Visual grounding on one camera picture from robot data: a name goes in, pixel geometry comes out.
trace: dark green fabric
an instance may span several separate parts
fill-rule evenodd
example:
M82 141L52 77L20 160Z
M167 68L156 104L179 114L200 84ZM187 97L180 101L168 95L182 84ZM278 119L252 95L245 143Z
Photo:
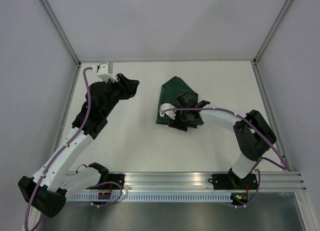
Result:
M193 95L196 95L196 101L198 102L198 94L193 91L181 78L174 76L168 82L164 83L161 87L161 93L158 103L158 112L156 117L156 124L158 125L168 125L170 122L170 117L160 117L160 106L162 104L168 103L177 108L181 108L176 98L183 94L185 91L190 91ZM197 128L197 125L203 125L202 121L192 121L189 124L190 128Z

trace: table surface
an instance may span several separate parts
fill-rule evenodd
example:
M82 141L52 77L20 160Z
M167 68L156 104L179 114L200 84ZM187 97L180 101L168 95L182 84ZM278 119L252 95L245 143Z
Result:
M85 101L83 63L76 83L62 140ZM258 110L267 119L249 61L119 62L113 74L139 80L134 98L121 100L107 118L108 124L70 168L100 163L112 172L216 172L228 171L240 149L234 133L204 124L183 132L156 124L162 84L174 76L182 78L199 100L235 112ZM87 72L89 84L100 81ZM279 162L272 150L265 157ZM261 171L280 171L263 161Z

